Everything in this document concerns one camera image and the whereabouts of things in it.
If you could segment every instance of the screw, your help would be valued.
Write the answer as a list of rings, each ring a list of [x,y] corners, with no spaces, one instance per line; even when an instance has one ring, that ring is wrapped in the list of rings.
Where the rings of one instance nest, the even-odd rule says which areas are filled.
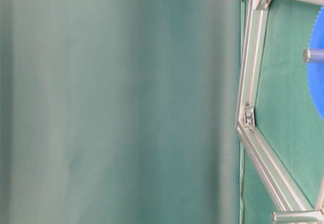
[[[252,117],[252,113],[249,111],[249,112],[246,112],[245,113],[245,116],[247,117],[247,118],[251,118]]]

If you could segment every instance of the aluminum extrusion profile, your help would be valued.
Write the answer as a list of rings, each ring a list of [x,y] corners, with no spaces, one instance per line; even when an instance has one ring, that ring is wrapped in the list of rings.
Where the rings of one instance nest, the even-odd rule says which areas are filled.
[[[298,1],[324,4],[324,0]],[[278,210],[312,210],[312,206],[257,126],[251,130],[244,125],[244,106],[255,106],[268,16],[268,10],[256,10],[255,5],[255,1],[248,1],[235,128]]]

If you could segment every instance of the metal rod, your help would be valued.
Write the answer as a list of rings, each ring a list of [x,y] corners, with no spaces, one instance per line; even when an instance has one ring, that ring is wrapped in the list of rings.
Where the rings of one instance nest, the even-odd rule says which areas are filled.
[[[273,212],[271,216],[273,223],[317,222],[324,220],[324,216],[319,210]]]
[[[303,59],[305,63],[324,63],[324,49],[305,49]]]

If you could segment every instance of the cylindrical metal pin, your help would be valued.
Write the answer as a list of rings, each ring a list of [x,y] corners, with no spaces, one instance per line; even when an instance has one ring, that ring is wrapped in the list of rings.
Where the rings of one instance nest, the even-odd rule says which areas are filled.
[[[305,49],[303,59],[305,63],[324,63],[324,49]]]
[[[273,223],[298,223],[323,221],[324,216],[321,211],[283,211],[273,212]]]

